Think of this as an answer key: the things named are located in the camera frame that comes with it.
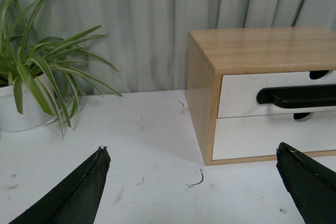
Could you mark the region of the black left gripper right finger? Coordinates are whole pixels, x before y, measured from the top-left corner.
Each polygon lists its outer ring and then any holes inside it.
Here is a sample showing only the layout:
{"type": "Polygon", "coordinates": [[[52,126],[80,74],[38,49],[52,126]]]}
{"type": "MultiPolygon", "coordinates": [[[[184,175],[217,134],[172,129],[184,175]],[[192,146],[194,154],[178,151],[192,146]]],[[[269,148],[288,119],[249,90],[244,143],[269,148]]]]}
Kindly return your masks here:
{"type": "Polygon", "coordinates": [[[335,223],[335,172],[281,142],[277,170],[305,223],[335,223]]]}

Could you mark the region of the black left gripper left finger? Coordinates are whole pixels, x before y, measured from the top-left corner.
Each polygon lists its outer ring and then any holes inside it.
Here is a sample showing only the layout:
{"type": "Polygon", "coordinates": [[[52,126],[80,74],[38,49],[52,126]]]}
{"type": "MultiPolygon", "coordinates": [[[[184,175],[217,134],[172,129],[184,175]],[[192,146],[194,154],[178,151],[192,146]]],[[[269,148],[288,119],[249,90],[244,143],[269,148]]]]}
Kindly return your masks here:
{"type": "Polygon", "coordinates": [[[11,223],[94,223],[111,158],[99,147],[11,223]]]}

